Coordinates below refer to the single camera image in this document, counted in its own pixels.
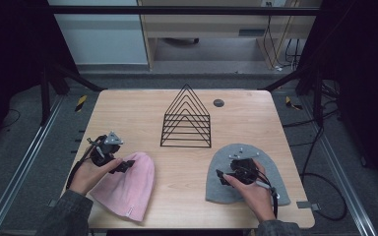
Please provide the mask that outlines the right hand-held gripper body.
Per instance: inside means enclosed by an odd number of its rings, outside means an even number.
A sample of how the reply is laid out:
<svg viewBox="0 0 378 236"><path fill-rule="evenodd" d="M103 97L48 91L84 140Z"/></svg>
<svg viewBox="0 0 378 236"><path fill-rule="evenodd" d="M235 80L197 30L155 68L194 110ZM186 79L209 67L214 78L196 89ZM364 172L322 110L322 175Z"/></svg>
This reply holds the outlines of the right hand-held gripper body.
<svg viewBox="0 0 378 236"><path fill-rule="evenodd" d="M230 155L229 159L231 160L229 164L232 170L231 176L246 185L254 183L257 180L260 171L254 163L253 156L248 154L243 148Z"/></svg>

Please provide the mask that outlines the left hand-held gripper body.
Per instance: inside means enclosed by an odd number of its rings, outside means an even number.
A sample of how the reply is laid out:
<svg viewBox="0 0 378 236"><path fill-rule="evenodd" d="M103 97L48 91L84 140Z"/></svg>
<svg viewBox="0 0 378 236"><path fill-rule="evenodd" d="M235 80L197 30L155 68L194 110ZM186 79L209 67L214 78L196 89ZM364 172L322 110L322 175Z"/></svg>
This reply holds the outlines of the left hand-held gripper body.
<svg viewBox="0 0 378 236"><path fill-rule="evenodd" d="M96 166L110 162L123 145L123 141L114 132L99 136L94 141L88 138L88 142L92 146L90 158Z"/></svg>

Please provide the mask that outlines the grey beanie hat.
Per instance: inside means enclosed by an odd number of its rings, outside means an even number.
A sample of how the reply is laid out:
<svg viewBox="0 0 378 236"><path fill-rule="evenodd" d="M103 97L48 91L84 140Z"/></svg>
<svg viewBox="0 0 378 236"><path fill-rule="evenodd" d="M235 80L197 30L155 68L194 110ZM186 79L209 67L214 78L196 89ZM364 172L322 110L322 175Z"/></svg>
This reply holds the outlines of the grey beanie hat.
<svg viewBox="0 0 378 236"><path fill-rule="evenodd" d="M233 160L252 158L265 168L265 175L278 194L278 204L287 206L290 198L283 178L272 159L261 149L247 144L231 144L220 148L214 155L206 182L206 200L218 204L243 202L242 196L231 186L223 185L217 171L233 173L230 163Z"/></svg>

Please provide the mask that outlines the pink beanie hat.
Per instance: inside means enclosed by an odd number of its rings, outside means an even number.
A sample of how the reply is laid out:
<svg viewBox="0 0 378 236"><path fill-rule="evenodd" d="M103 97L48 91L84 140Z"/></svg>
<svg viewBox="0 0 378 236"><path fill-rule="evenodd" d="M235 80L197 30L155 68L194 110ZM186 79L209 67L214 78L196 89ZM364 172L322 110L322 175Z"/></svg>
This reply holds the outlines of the pink beanie hat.
<svg viewBox="0 0 378 236"><path fill-rule="evenodd" d="M144 152L124 158L134 160L125 173L107 174L90 195L118 216L141 222L144 219L155 183L155 164Z"/></svg>

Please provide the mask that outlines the black wire triangular rack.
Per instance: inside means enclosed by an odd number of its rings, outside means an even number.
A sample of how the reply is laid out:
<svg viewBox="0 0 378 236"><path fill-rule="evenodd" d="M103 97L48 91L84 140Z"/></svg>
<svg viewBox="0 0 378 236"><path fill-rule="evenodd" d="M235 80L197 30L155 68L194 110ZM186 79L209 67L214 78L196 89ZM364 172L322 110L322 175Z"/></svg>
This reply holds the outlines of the black wire triangular rack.
<svg viewBox="0 0 378 236"><path fill-rule="evenodd" d="M185 85L163 115L160 143L171 148L210 148L211 115L192 90Z"/></svg>

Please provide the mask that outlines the person's right hand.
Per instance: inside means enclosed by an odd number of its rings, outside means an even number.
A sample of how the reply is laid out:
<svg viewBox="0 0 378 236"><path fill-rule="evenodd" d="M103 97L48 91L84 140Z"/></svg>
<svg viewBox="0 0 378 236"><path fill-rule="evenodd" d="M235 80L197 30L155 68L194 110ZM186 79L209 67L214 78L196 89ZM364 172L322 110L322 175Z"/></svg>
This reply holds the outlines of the person's right hand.
<svg viewBox="0 0 378 236"><path fill-rule="evenodd" d="M234 189L243 197L245 203L250 207L258 221L261 223L266 220L276 220L273 212L271 191L264 187L252 183L245 185L235 177L226 175L226 180L235 180Z"/></svg>

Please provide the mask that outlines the person's left hand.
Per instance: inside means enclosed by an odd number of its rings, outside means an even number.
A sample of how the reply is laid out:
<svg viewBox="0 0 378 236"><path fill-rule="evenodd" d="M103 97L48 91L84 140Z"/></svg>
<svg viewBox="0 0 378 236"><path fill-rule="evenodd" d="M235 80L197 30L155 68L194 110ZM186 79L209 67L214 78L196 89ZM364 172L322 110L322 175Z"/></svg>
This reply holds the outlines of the person's left hand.
<svg viewBox="0 0 378 236"><path fill-rule="evenodd" d="M85 196L108 172L122 162L121 158L114 158L102 166L96 166L90 159L85 160L76 171L69 190Z"/></svg>

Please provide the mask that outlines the black metal stand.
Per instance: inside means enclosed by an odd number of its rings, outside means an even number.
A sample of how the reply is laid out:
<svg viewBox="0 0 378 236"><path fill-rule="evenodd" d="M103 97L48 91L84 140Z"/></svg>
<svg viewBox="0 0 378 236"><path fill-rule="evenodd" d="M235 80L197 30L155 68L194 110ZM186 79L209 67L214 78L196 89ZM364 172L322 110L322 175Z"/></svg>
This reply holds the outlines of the black metal stand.
<svg viewBox="0 0 378 236"><path fill-rule="evenodd" d="M53 85L57 94L66 94L70 88L67 85L65 78L70 78L92 91L104 90L104 88L83 78L79 73L68 70L59 64L44 66L40 71L39 77L41 91L41 126L43 126L50 117L49 86Z"/></svg>
<svg viewBox="0 0 378 236"><path fill-rule="evenodd" d="M322 101L322 72L317 66L303 66L294 72L284 76L276 82L263 87L262 90L273 91L280 86L294 80L299 79L299 83L295 88L298 95L305 95L313 89L313 108L312 115L314 121L319 127L323 126L323 106Z"/></svg>

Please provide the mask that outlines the white cabinet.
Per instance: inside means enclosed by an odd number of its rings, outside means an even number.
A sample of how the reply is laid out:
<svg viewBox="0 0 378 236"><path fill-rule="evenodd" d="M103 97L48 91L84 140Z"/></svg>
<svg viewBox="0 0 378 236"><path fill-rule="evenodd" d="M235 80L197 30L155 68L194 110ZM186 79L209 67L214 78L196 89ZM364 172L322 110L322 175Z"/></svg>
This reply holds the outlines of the white cabinet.
<svg viewBox="0 0 378 236"><path fill-rule="evenodd" d="M77 65L148 64L138 15L55 15Z"/></svg>

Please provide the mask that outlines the dark curtain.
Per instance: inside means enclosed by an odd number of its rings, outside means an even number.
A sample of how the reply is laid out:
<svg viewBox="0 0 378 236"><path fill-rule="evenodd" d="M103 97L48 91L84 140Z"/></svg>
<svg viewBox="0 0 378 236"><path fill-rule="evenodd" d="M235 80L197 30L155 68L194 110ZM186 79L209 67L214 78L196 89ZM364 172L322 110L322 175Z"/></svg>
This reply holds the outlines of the dark curtain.
<svg viewBox="0 0 378 236"><path fill-rule="evenodd" d="M0 126L9 111L11 98L39 84L38 51L32 47L26 21L55 63L78 71L55 17L32 6L47 7L48 0L0 0Z"/></svg>
<svg viewBox="0 0 378 236"><path fill-rule="evenodd" d="M340 84L346 126L369 165L378 171L378 0L322 0L303 62L324 45L319 65Z"/></svg>

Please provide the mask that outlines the aluminium floor rail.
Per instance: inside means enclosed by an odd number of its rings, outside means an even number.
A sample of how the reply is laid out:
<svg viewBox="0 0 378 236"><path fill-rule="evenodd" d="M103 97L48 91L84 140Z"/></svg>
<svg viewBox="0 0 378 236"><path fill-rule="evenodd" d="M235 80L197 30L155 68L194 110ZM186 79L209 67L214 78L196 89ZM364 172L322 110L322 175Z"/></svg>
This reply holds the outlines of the aluminium floor rail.
<svg viewBox="0 0 378 236"><path fill-rule="evenodd" d="M378 236L377 231L365 210L357 191L352 186L345 169L342 167L340 160L325 134L326 126L321 128L318 124L312 125L317 134L316 141L320 144L321 151L326 158L332 176L335 179L336 186L343 196L348 214L352 217L360 236Z"/></svg>
<svg viewBox="0 0 378 236"><path fill-rule="evenodd" d="M55 100L50 108L50 114L43 125L37 130L29 148L21 160L21 163L17 167L13 174L9 184L7 185L4 193L0 198L0 226L5 219L7 212L9 211L13 201L18 195L34 161L37 157L49 131L51 130L53 123L60 111L60 107L65 99L64 95L56 95Z"/></svg>

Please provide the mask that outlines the black horizontal frame bar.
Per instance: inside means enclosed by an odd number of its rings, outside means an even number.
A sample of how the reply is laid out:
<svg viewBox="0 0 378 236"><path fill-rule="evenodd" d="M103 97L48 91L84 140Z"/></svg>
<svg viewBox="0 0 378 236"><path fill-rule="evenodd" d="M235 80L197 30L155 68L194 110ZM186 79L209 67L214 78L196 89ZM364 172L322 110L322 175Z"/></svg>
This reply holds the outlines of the black horizontal frame bar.
<svg viewBox="0 0 378 236"><path fill-rule="evenodd" d="M317 16L319 8L203 7L203 6L61 6L45 8L53 14L99 15L237 15L237 16Z"/></svg>

